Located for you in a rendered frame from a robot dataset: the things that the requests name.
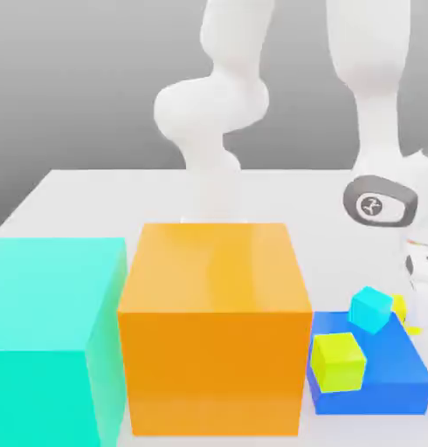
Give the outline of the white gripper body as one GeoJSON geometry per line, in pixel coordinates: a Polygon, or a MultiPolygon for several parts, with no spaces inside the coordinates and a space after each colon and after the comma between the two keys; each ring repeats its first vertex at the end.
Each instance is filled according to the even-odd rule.
{"type": "Polygon", "coordinates": [[[428,246],[410,246],[408,267],[415,290],[428,295],[428,246]]]}

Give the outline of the small yellow cube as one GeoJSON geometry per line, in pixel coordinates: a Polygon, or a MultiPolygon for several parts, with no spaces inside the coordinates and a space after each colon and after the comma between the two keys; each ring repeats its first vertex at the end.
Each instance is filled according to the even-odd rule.
{"type": "Polygon", "coordinates": [[[392,294],[391,297],[392,297],[391,311],[397,316],[400,323],[404,327],[406,333],[408,335],[420,335],[422,333],[422,329],[420,327],[410,326],[406,322],[407,306],[404,300],[404,296],[401,294],[392,294]]]}

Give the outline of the small cyan cube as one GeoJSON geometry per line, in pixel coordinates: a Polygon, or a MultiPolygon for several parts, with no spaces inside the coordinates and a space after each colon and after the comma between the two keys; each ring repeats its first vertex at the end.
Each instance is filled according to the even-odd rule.
{"type": "Polygon", "coordinates": [[[390,295],[365,286],[351,299],[348,321],[370,334],[376,334],[388,323],[392,304],[390,295]]]}

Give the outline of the small lime cube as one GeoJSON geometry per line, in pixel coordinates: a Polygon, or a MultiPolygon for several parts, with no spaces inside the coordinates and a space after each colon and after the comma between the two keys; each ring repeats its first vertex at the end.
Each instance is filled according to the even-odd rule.
{"type": "Polygon", "coordinates": [[[367,358],[352,333],[316,334],[310,368],[325,394],[360,390],[367,358]]]}

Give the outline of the large blue box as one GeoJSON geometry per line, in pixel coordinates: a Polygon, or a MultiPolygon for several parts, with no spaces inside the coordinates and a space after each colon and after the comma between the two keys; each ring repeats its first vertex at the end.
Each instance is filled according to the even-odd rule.
{"type": "Polygon", "coordinates": [[[428,407],[428,370],[397,316],[376,334],[348,321],[345,312],[316,312],[307,364],[315,413],[318,415],[423,415],[428,407]],[[316,334],[352,333],[367,358],[362,387],[325,394],[310,368],[316,334]]]}

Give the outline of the large orange box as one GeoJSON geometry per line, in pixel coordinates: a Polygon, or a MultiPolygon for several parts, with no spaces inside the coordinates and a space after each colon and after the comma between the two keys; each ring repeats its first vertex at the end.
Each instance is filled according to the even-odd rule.
{"type": "Polygon", "coordinates": [[[118,307],[137,436],[294,436],[312,307],[283,223],[147,223],[118,307]]]}

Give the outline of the large turquoise box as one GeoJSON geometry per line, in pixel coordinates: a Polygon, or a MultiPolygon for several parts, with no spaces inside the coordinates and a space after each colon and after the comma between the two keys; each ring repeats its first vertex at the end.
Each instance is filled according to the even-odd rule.
{"type": "Polygon", "coordinates": [[[118,237],[0,238],[0,447],[116,447],[118,237]]]}

